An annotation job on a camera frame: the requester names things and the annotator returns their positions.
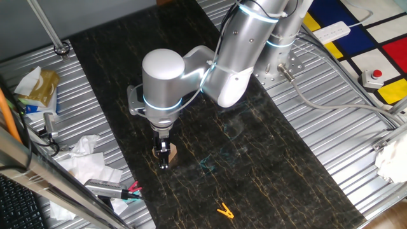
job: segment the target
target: blue led ring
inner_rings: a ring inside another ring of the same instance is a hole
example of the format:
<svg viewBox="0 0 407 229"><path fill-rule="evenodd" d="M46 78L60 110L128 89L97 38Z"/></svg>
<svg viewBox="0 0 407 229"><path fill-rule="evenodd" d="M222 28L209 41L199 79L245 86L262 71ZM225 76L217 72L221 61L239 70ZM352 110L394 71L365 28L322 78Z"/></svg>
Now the blue led ring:
<svg viewBox="0 0 407 229"><path fill-rule="evenodd" d="M276 45L276 44L273 44L273 43L271 43L269 41L267 41L267 44L269 44L271 46L274 46L274 47L277 47L277 48L285 48L285 47L288 47L288 46L291 46L292 44L294 44L294 41L289 43L288 45Z"/></svg>
<svg viewBox="0 0 407 229"><path fill-rule="evenodd" d="M149 107L154 108L154 109L157 109L157 110L159 110L159 111L168 111L168 110L174 109L174 108L178 107L178 106L181 104L181 101L183 100L183 98L181 98L181 99L179 100L179 102L177 102L177 104L175 104L175 105L173 105L172 107L169 107L169 108L158 108L158 107L156 107L156 106L151 105L149 102L147 102L147 100L146 100L146 98L145 98L144 95L142 95L142 99L144 100L144 102L145 102Z"/></svg>
<svg viewBox="0 0 407 229"><path fill-rule="evenodd" d="M278 19L274 19L274 18L267 18L267 17L263 17L258 13L255 13L251 10L249 10L248 8L246 8L245 6L239 6L239 8L245 12L246 14L248 14L249 16L258 19L260 21L264 21L264 22L268 22L268 23L277 23L279 20Z"/></svg>

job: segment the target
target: red emergency stop button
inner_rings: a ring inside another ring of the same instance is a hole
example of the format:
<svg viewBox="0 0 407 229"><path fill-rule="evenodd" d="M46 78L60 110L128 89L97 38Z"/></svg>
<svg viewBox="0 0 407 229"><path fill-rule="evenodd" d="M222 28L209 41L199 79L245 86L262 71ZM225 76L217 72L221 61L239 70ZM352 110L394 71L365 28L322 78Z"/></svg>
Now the red emergency stop button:
<svg viewBox="0 0 407 229"><path fill-rule="evenodd" d="M383 73L381 72L381 70L374 70L372 76L373 77L381 77L383 75Z"/></svg>

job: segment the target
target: metal pole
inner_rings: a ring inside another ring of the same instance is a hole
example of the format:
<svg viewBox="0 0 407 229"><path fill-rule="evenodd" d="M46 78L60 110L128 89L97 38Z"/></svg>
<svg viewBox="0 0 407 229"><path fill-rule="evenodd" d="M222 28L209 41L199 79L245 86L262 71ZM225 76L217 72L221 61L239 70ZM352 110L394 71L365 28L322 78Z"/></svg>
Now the metal pole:
<svg viewBox="0 0 407 229"><path fill-rule="evenodd" d="M380 152L381 150L383 150L384 147L399 140L401 137L404 137L406 134L407 134L407 123L404 123L397 129L393 130L393 132L387 134L386 136L382 137L378 142L374 143L372 145L372 148L376 152Z"/></svg>
<svg viewBox="0 0 407 229"><path fill-rule="evenodd" d="M0 140L0 163L25 167L29 160L28 149L3 128L0 128ZM12 169L1 173L100 228L130 228L48 155L41 152L38 155L32 154L27 170L23 174Z"/></svg>
<svg viewBox="0 0 407 229"><path fill-rule="evenodd" d="M407 96L396 103L390 110L389 113L392 115L397 115L401 111L407 108Z"/></svg>
<svg viewBox="0 0 407 229"><path fill-rule="evenodd" d="M38 20L43 25L46 33L51 38L52 43L56 47L56 52L59 53L59 54L62 54L62 58L64 60L68 59L69 58L68 55L63 55L64 53L67 52L67 50L64 47L64 44L59 39L57 33L53 30L53 27L52 27L50 21L48 21L43 9L41 9L41 7L38 4L37 0L27 0L27 2L30 4L30 6L31 6L32 10L34 11L34 13L37 15Z"/></svg>

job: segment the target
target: power strip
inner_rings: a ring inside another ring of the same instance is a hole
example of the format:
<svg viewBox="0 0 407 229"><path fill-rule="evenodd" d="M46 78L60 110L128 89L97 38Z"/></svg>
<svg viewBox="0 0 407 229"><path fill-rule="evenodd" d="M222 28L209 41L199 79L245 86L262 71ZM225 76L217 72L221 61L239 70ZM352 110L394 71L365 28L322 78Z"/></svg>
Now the power strip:
<svg viewBox="0 0 407 229"><path fill-rule="evenodd" d="M322 44L335 41L350 33L350 28L344 22L337 22L325 28L314 31L314 35Z"/></svg>

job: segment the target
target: emergency stop button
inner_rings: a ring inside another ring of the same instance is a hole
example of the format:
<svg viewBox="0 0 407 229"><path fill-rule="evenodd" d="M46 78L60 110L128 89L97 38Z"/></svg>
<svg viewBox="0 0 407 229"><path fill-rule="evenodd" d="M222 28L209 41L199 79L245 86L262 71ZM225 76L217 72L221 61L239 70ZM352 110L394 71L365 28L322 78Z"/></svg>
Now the emergency stop button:
<svg viewBox="0 0 407 229"><path fill-rule="evenodd" d="M374 70L371 77L373 79L377 79L377 78L381 77L382 75L383 75L383 73L381 72L381 70Z"/></svg>

